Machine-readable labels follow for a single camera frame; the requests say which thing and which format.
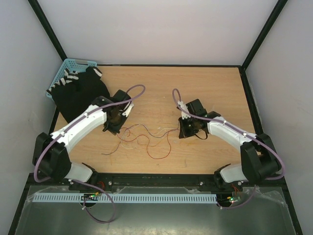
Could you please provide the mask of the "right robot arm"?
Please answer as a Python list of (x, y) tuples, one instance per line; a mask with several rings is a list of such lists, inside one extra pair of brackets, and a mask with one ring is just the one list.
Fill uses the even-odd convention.
[(199, 131), (216, 136), (240, 153), (239, 164), (227, 164), (214, 172), (214, 186), (226, 190), (235, 182), (258, 184), (263, 180), (276, 179), (283, 172), (271, 138), (266, 134), (249, 133), (228, 122), (219, 113), (207, 112), (199, 99), (189, 103), (177, 101), (181, 110), (179, 138), (196, 136)]

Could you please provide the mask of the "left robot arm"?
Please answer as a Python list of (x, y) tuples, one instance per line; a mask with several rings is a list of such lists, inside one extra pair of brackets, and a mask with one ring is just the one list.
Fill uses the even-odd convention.
[(118, 134), (133, 106), (131, 97), (118, 90), (111, 98), (97, 97), (81, 115), (60, 130), (39, 134), (33, 155), (35, 181), (70, 179), (80, 181), (85, 189), (94, 189), (98, 183), (98, 178), (93, 175), (94, 169), (72, 162), (69, 154), (80, 140), (98, 126), (113, 135)]

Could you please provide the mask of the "striped black white cloth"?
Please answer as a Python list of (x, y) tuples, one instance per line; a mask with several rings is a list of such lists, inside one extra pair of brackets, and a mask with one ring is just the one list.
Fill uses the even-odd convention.
[(86, 68), (84, 72), (72, 71), (68, 68), (64, 69), (64, 76), (61, 77), (57, 82), (54, 82), (50, 88), (47, 89), (47, 94), (52, 95), (52, 90), (56, 89), (60, 86), (65, 86), (67, 84), (75, 85), (75, 87), (79, 88), (80, 83), (87, 79), (87, 81), (91, 81), (92, 79), (101, 79), (102, 72), (98, 67), (89, 66)]

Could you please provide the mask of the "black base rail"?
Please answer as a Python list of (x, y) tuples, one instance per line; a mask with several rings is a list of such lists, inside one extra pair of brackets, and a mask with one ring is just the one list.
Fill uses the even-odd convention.
[(213, 174), (124, 174), (96, 173), (88, 181), (89, 184), (116, 192), (119, 188), (186, 188), (198, 189), (213, 193), (231, 193), (235, 189), (242, 191), (243, 183), (236, 181), (222, 185), (220, 188)]

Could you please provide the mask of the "black enclosure frame post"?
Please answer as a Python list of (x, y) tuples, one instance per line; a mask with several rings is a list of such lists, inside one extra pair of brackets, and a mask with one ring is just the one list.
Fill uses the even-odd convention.
[(49, 23), (43, 9), (41, 8), (39, 2), (37, 0), (28, 0), (29, 5), (31, 6), (33, 12), (35, 13), (36, 17), (38, 18), (39, 22), (41, 23), (43, 29), (45, 30), (47, 36), (49, 37), (51, 43), (53, 44), (55, 50), (57, 51), (58, 55), (60, 56), (61, 60), (64, 61), (67, 59), (67, 55), (61, 46), (51, 24)]

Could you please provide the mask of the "right rear frame post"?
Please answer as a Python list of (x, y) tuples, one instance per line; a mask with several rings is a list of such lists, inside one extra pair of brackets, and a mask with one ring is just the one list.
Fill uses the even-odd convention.
[(246, 71), (247, 68), (249, 67), (254, 56), (256, 55), (257, 51), (261, 47), (262, 43), (264, 42), (270, 30), (272, 29), (273, 25), (275, 24), (276, 20), (278, 19), (280, 13), (284, 9), (287, 2), (288, 0), (278, 0), (277, 3), (275, 4), (264, 26), (262, 27), (259, 35), (257, 36), (254, 44), (252, 45), (249, 53), (247, 54), (247, 57), (245, 58), (243, 64), (241, 65), (241, 68), (243, 71)]

